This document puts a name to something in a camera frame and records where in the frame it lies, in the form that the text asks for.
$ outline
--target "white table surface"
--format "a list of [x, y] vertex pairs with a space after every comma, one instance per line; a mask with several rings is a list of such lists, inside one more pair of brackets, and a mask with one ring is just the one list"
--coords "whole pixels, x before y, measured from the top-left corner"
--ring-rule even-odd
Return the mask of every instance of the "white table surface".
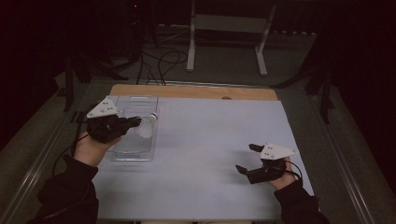
[[[297, 149], [281, 102], [160, 97], [158, 114], [153, 161], [112, 161], [107, 153], [100, 163], [99, 218], [280, 219], [272, 187], [250, 185], [235, 165], [261, 167], [248, 144]], [[300, 154], [290, 158], [313, 195]]]

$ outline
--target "white metal stand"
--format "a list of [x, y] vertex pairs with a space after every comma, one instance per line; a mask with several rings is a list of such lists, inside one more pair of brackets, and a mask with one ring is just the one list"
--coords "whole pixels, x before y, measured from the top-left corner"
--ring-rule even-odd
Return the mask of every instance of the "white metal stand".
[[262, 56], [265, 41], [269, 34], [272, 19], [275, 15], [276, 6], [272, 6], [268, 18], [242, 18], [242, 17], [227, 17], [195, 14], [195, 0], [191, 0], [191, 26], [190, 26], [190, 47], [187, 60], [187, 71], [194, 70], [195, 58], [195, 29], [202, 30], [217, 30], [217, 31], [232, 31], [232, 32], [247, 32], [262, 34], [262, 41], [259, 46], [256, 46], [257, 63], [260, 69], [260, 75], [267, 76], [267, 68]]

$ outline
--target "black sleeve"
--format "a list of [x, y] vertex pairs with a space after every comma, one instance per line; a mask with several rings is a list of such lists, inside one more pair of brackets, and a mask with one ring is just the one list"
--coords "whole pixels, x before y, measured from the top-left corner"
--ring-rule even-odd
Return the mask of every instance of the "black sleeve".
[[318, 210], [318, 198], [310, 196], [300, 181], [275, 191], [275, 196], [282, 207], [282, 219], [286, 224], [330, 223]]
[[64, 156], [66, 170], [48, 179], [38, 193], [42, 207], [33, 223], [95, 224], [99, 202], [92, 183], [98, 168]]

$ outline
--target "dark background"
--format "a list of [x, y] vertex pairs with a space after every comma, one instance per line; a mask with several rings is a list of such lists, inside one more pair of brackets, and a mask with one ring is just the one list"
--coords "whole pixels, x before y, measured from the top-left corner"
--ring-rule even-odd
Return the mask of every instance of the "dark background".
[[[111, 45], [108, 32], [111, 21], [129, 22], [136, 18], [117, 17], [114, 1], [3, 1], [0, 6], [0, 62], [2, 112], [1, 144], [3, 148], [19, 128], [53, 95], [58, 87], [54, 77], [64, 70], [64, 56], [82, 51], [95, 60], [110, 61], [122, 54]], [[120, 1], [140, 4], [139, 1]], [[190, 1], [152, 1], [144, 15], [155, 15], [154, 23], [189, 24]], [[357, 1], [338, 4], [335, 1], [283, 1], [278, 3], [272, 32], [286, 31], [319, 34], [308, 54], [308, 66], [334, 64], [332, 84], [339, 88], [353, 118], [373, 152], [390, 186], [396, 190], [392, 176], [396, 161], [396, 83], [395, 5], [385, 1]], [[258, 15], [263, 12], [240, 11], [238, 1], [202, 1], [197, 10], [224, 15]], [[97, 6], [102, 15], [98, 18]], [[137, 38], [136, 32], [125, 32], [125, 41]]]

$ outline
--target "table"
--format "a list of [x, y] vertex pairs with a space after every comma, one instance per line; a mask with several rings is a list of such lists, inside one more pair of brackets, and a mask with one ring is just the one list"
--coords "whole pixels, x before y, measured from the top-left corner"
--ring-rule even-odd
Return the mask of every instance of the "table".
[[[254, 142], [257, 139], [296, 148], [274, 91], [116, 85], [110, 93], [122, 94], [160, 97], [155, 155], [153, 161], [114, 162], [106, 154], [93, 180], [100, 200], [99, 218], [280, 219], [272, 187], [250, 185], [234, 168], [236, 164], [248, 169], [261, 166], [258, 154], [248, 149], [249, 143], [265, 144]], [[246, 114], [250, 119], [235, 119]], [[291, 160], [302, 170], [304, 187], [313, 194], [300, 155]]]

